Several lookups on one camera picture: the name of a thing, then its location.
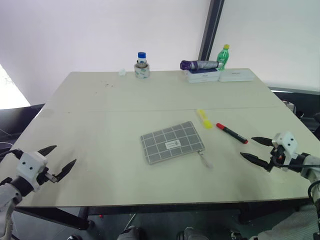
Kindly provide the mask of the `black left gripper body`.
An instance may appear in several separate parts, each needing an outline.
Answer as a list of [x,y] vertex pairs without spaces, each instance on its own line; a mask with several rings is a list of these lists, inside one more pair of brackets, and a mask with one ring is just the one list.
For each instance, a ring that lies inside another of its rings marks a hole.
[[40,186],[48,181],[52,183],[56,183],[58,181],[58,179],[54,175],[50,174],[48,171],[49,171],[49,168],[45,167],[43,171],[37,175],[36,182]]

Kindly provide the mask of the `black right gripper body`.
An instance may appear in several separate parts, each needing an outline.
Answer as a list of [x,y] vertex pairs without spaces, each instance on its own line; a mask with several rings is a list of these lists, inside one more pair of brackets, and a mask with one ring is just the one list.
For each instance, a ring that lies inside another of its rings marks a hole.
[[268,164],[268,172],[271,172],[273,167],[281,168],[284,161],[285,161],[285,155],[284,155],[284,147],[282,145],[278,145],[277,147],[274,147],[270,154],[270,162]]

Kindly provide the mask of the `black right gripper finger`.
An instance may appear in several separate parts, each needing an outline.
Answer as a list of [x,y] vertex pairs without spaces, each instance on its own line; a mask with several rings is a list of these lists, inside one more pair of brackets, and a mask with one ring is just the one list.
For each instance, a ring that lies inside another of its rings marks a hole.
[[246,160],[248,160],[249,162],[251,162],[252,164],[255,164],[265,169],[267,172],[270,172],[270,164],[267,161],[259,159],[257,156],[250,153],[241,152],[240,155],[244,157]]
[[273,146],[272,139],[270,139],[270,138],[256,136],[256,137],[252,137],[251,139],[253,141],[255,141],[261,145],[267,146],[267,147]]

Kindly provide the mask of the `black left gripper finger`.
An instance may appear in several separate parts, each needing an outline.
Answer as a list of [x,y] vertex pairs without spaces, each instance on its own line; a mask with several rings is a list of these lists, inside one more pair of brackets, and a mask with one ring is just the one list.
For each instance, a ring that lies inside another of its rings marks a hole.
[[61,172],[55,176],[56,178],[56,182],[58,183],[59,181],[61,181],[70,171],[71,169],[73,168],[73,166],[75,165],[76,163],[76,159],[72,160],[71,162],[69,162],[67,165],[65,165]]
[[48,147],[45,147],[43,149],[40,149],[38,151],[39,154],[41,154],[42,156],[47,156],[48,154],[50,154],[55,148],[57,147],[57,145],[50,145]]

